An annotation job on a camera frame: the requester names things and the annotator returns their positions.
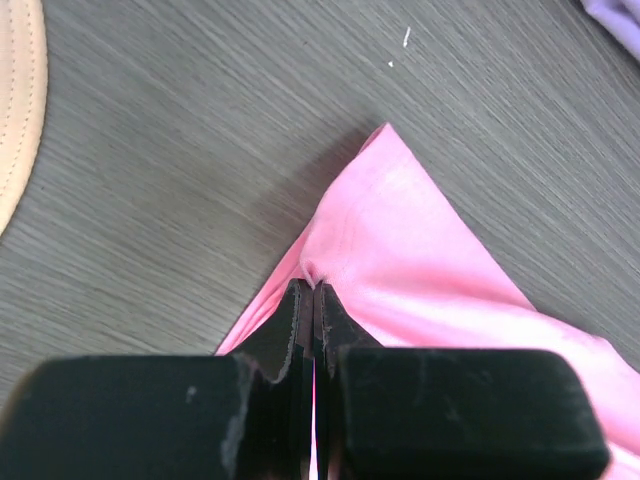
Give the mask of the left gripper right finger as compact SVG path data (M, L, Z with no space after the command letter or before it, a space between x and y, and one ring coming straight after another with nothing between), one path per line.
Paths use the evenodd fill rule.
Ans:
M596 479L611 452L582 383L531 349L386 347L314 292L322 479Z

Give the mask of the pink t shirt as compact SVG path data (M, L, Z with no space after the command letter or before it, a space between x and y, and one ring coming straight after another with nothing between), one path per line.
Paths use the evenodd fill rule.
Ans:
M608 479L639 475L639 375L606 340L539 313L389 124L375 130L219 346L275 311L294 278L329 283L386 346L536 348L563 356L604 428Z

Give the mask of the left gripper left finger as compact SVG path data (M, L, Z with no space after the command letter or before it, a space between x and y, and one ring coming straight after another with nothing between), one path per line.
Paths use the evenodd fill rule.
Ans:
M305 479L313 294L221 356L82 356L41 363L1 413L5 479Z

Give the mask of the lavender t shirt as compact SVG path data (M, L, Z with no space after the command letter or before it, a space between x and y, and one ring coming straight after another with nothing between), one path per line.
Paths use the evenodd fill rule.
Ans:
M640 1L582 0L584 10L636 60L640 59Z

